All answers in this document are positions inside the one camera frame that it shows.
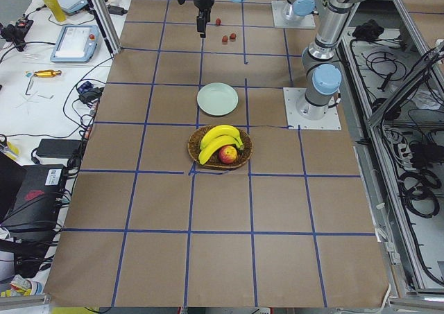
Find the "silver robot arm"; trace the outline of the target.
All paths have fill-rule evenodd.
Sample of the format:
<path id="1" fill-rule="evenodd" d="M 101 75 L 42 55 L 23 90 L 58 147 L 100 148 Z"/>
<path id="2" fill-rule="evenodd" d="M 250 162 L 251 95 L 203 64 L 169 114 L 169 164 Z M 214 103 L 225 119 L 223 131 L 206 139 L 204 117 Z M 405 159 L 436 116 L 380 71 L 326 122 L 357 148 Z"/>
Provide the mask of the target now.
<path id="1" fill-rule="evenodd" d="M 196 17 L 196 27 L 201 38 L 206 38 L 206 27 L 211 21 L 211 10 L 214 0 L 193 0 L 195 7 L 198 9 Z"/>
<path id="2" fill-rule="evenodd" d="M 316 37 L 302 54 L 307 88 L 304 95 L 296 101 L 296 109 L 306 119 L 322 119 L 331 97 L 339 89 L 341 72 L 329 61 L 335 55 L 335 49 L 354 15 L 355 8 L 362 1 L 365 0 L 327 0 L 327 8 L 321 17 Z"/>

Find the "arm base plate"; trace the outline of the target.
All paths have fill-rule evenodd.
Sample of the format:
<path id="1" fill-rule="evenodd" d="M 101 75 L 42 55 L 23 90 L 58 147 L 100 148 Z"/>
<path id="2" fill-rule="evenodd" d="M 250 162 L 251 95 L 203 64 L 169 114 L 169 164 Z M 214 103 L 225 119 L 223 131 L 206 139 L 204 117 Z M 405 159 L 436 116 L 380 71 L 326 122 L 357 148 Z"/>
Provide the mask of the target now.
<path id="1" fill-rule="evenodd" d="M 306 101 L 305 90 L 293 87 L 283 89 L 287 127 L 293 130 L 341 130 L 334 97 L 327 105 L 313 106 Z"/>
<path id="2" fill-rule="evenodd" d="M 313 30 L 316 27 L 312 11 L 307 15 L 298 15 L 288 1 L 272 1 L 271 8 L 275 28 Z"/>

